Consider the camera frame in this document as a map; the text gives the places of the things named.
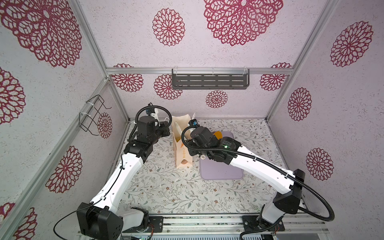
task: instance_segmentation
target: black wire rack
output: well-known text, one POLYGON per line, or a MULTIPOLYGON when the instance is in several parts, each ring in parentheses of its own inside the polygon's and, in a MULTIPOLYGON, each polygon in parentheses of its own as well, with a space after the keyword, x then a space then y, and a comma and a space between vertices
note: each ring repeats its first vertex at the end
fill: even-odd
POLYGON ((98 95, 95 95, 94 97, 92 97, 92 98, 90 98, 88 101, 86 101, 86 103, 89 103, 90 105, 92 105, 92 108, 91 108, 88 112, 86 112, 86 113, 79 113, 79 127, 81 127, 82 130, 84 130, 85 132, 90 132, 90 133, 91 133, 92 135, 94 135, 94 136, 99 136, 99 134, 93 134, 89 128, 90 128, 90 126, 91 126, 92 123, 94 123, 94 124, 96 124, 96 126, 98 126, 94 119, 95 119, 95 117, 97 116, 97 114, 101 115, 101 113, 100 113, 100 109, 101 109, 101 107, 104 107, 105 109, 111 109, 111 108, 112 108, 112 107, 107 108, 107 107, 104 105, 104 102, 105 102, 105 101, 104 101, 103 97, 100 96, 99 94, 98 94, 98 95), (98 101, 101 103, 101 105, 100 105, 98 108, 96 108, 95 105, 96 105, 96 103, 97 103, 98 101), (95 115, 94 115, 93 117, 89 114, 89 113, 91 112, 92 109, 95 109, 95 110, 96 110, 96 113, 95 113, 95 115), (86 125, 84 125, 83 123, 84 123, 88 118, 91 119, 91 122, 89 123, 88 126, 86 126, 86 125))

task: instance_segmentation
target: paper bag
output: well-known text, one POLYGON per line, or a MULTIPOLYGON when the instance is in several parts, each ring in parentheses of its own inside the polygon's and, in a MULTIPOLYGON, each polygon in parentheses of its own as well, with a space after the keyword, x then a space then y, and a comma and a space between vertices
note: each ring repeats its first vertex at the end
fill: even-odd
MULTIPOLYGON (((175 162, 176 162, 176 168, 180 167, 192 167, 193 160, 192 156, 189 155, 188 148, 184 146, 183 142, 181 141, 181 134, 176 130, 175 123, 180 126, 181 131, 183 131, 186 127, 188 127, 188 122, 191 120, 191 117, 189 114, 181 116, 181 117, 174 117, 172 116, 172 137, 173 137, 173 149, 175 151, 175 162)), ((190 131, 187 131, 185 133, 186 139, 191 139, 190 137, 190 131)))

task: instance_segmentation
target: purple mat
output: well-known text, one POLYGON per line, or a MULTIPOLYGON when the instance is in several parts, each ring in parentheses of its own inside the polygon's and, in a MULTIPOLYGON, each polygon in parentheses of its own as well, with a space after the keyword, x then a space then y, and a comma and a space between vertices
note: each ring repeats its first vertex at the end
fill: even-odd
MULTIPOLYGON (((228 131, 222 132, 223 137, 233 138, 233 134, 228 131)), ((214 160, 205 157, 199 160, 201 178, 204 180, 230 180, 242 179, 243 170, 241 168, 227 165, 223 162, 215 162, 214 160)))

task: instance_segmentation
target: red floral pattern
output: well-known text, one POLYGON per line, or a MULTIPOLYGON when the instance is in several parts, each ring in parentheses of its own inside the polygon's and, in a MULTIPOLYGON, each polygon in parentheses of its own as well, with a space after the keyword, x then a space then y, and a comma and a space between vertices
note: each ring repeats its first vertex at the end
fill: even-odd
MULTIPOLYGON (((129 64, 119 63, 115 68, 133 68, 129 64)), ((111 75, 113 82, 127 92, 139 91, 143 86, 143 78, 141 74, 114 74, 111 75)))
MULTIPOLYGON (((289 63, 278 63, 272 66, 273 68, 290 68, 289 63)), ((287 75, 285 74, 264 74, 260 79, 260 86, 268 91, 279 89, 283 84, 287 75)))
POLYGON ((208 29, 221 43, 244 45, 266 32, 283 0, 204 0, 208 29))
POLYGON ((4 221, 5 217, 8 215, 14 205, 15 203, 7 202, 0 207, 0 224, 4 221))
POLYGON ((0 68, 0 125, 18 118, 24 106, 23 87, 9 72, 0 68))
POLYGON ((288 113, 295 121, 303 120, 311 109, 311 95, 305 88, 296 89, 288 101, 288 113))
POLYGON ((66 0, 0 0, 0 16, 38 60, 66 68, 80 57, 79 25, 66 0))
POLYGON ((30 240, 35 235, 35 229, 37 227, 36 219, 37 214, 35 213, 35 208, 31 207, 29 209, 29 214, 24 217, 22 224, 17 228, 13 235, 13 240, 30 240))
POLYGON ((331 49, 331 61, 338 67, 348 66, 361 58, 372 41, 372 26, 360 21, 344 29, 331 49))
POLYGON ((174 46, 184 37, 183 19, 173 9, 163 8, 158 11, 152 23, 153 33, 165 46, 174 46))
POLYGON ((97 129, 100 136, 108 138, 112 133, 112 119, 108 113, 102 113, 97 121, 97 129))
POLYGON ((45 186, 50 192, 63 193, 68 191, 79 179, 83 167, 82 161, 79 150, 70 146, 45 186))
POLYGON ((153 87, 157 95, 168 100, 178 98, 183 92, 183 90, 173 89, 172 76, 169 74, 158 76, 153 87))
POLYGON ((314 148, 307 155, 307 168, 318 180, 327 180, 333 174, 333 161, 324 149, 314 148))
POLYGON ((227 103, 228 95, 221 90, 210 92, 205 98, 205 103, 211 108, 220 108, 227 103))

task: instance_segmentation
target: orange object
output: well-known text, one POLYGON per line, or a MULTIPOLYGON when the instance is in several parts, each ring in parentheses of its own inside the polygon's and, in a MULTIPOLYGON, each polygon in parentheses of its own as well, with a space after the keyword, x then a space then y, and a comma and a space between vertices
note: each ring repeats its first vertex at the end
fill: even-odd
POLYGON ((223 138, 223 134, 220 131, 215 132, 214 135, 216 136, 217 139, 223 138))

